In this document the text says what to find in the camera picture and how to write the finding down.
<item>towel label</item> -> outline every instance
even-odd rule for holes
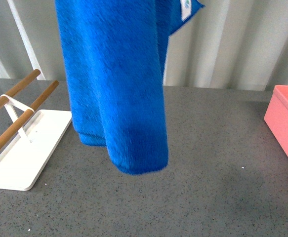
[[[181,2],[181,19],[185,21],[192,12],[192,0],[180,0]]]

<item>towel holder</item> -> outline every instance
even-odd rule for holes
[[[4,106],[13,121],[13,124],[0,136],[0,150],[18,132],[0,154],[0,189],[29,190],[71,122],[70,111],[39,110],[36,112],[59,85],[58,81],[51,83],[30,106],[13,98],[40,73],[39,70],[34,70],[0,97],[0,109]],[[17,117],[14,107],[23,110],[24,113]]]

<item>wooden rod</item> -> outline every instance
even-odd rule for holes
[[[36,111],[39,106],[50,96],[50,94],[54,91],[54,89],[59,85],[59,82],[57,80],[53,81],[52,84],[49,85],[49,87],[46,88],[46,90],[31,104],[31,108]]]
[[[54,81],[49,87],[33,102],[31,108],[36,111],[37,108],[46,100],[46,98],[59,85],[58,81]],[[13,135],[26,123],[33,115],[32,110],[26,110],[1,136],[0,150],[13,137]]]
[[[8,90],[5,94],[13,97],[21,90],[23,90],[28,84],[30,84],[39,74],[41,74],[40,70],[35,69],[28,76],[19,81],[14,87]],[[0,109],[9,101],[5,96],[0,97]]]

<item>blue towel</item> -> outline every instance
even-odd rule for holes
[[[124,173],[168,162],[163,73],[180,0],[56,0],[73,125]]]

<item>gray countertop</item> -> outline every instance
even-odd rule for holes
[[[0,79],[0,95],[17,82]],[[31,104],[49,84],[15,98]],[[0,237],[288,236],[288,158],[263,120],[270,98],[165,87],[169,165],[141,176],[70,125],[30,191],[0,190]],[[41,108],[69,110],[65,82]],[[9,124],[1,109],[0,134]]]

